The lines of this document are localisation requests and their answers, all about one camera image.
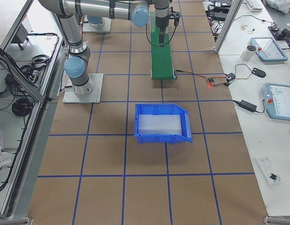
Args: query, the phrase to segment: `blue joint cap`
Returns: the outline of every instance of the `blue joint cap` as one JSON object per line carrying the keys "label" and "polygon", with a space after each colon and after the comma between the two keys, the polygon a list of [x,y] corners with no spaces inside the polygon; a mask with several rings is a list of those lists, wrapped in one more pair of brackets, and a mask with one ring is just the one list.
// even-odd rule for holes
{"label": "blue joint cap", "polygon": [[77,56],[72,56],[67,59],[64,64],[65,72],[70,78],[78,78],[80,77],[84,70],[84,62]]}
{"label": "blue joint cap", "polygon": [[131,21],[138,27],[145,26],[149,20],[149,9],[144,6],[136,8],[131,14]]}
{"label": "blue joint cap", "polygon": [[102,21],[102,17],[91,16],[91,15],[87,15],[87,19],[88,19],[89,23],[91,23],[91,24],[99,24]]}

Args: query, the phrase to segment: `blue tray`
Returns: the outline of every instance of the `blue tray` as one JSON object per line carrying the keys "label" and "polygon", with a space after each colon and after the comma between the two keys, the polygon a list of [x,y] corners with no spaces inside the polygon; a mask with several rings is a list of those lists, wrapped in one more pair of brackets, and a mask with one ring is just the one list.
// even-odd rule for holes
{"label": "blue tray", "polygon": [[[176,134],[139,134],[139,115],[180,115],[182,135]],[[135,105],[135,121],[134,121],[134,136],[137,137],[138,143],[180,143],[184,141],[193,142],[190,127],[189,113],[176,104],[136,104]]]}

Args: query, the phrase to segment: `tablet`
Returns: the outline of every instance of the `tablet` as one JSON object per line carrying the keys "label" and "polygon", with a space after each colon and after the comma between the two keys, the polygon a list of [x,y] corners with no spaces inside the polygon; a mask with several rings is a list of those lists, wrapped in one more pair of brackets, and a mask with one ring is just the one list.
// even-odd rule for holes
{"label": "tablet", "polygon": [[288,57],[278,45],[278,43],[272,37],[253,37],[251,38],[251,44],[256,46],[260,51],[256,51],[256,54],[263,61],[286,61]]}
{"label": "tablet", "polygon": [[269,116],[290,120],[290,85],[265,83],[262,91]]}

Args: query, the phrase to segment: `white bin bottom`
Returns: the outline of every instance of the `white bin bottom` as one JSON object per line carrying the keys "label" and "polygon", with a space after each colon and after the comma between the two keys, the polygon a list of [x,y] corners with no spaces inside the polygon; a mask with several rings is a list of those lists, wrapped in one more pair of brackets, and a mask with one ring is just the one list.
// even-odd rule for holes
{"label": "white bin bottom", "polygon": [[180,115],[139,115],[140,135],[182,135]]}

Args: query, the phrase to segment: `white mug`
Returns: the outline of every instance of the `white mug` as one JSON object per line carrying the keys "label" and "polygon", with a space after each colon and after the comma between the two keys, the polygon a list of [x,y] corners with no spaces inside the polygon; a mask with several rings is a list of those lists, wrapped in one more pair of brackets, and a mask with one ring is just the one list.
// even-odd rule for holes
{"label": "white mug", "polygon": [[245,61],[249,61],[255,52],[256,47],[253,45],[248,45],[247,48],[243,51],[243,53],[240,55],[240,57]]}

